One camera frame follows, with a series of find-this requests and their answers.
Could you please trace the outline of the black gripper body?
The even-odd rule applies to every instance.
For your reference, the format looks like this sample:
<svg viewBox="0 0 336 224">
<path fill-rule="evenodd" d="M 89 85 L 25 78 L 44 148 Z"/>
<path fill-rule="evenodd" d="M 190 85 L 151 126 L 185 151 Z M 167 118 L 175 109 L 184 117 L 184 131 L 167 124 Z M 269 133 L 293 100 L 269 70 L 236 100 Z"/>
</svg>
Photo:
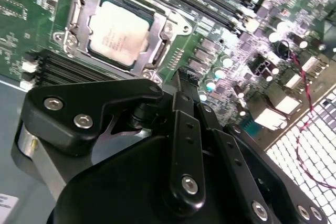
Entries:
<svg viewBox="0 0 336 224">
<path fill-rule="evenodd" d="M 170 142 L 143 140 L 73 178 L 49 223 L 228 223 L 210 172 L 211 151 L 171 175 Z"/>
</svg>

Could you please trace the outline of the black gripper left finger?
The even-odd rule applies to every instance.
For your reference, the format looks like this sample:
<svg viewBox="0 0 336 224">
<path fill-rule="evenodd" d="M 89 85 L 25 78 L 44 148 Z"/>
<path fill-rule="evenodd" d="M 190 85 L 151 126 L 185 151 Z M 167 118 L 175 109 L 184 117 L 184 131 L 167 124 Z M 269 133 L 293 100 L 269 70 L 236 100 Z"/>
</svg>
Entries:
<svg viewBox="0 0 336 224">
<path fill-rule="evenodd" d="M 56 203 L 78 174 L 150 138 L 170 142 L 171 175 L 202 162 L 200 121 L 190 74 L 177 71 L 175 92 L 147 79 L 44 86 L 24 100 L 16 145 Z"/>
</svg>

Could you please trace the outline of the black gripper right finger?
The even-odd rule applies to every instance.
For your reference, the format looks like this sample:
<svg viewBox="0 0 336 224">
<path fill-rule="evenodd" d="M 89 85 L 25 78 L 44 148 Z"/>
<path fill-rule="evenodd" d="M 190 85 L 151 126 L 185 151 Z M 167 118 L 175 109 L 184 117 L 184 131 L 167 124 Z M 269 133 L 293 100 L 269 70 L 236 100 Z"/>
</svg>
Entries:
<svg viewBox="0 0 336 224">
<path fill-rule="evenodd" d="M 221 126 L 210 106 L 201 103 L 197 77 L 191 96 L 201 124 L 216 195 L 228 223 L 327 223 L 319 208 L 236 124 Z"/>
</svg>

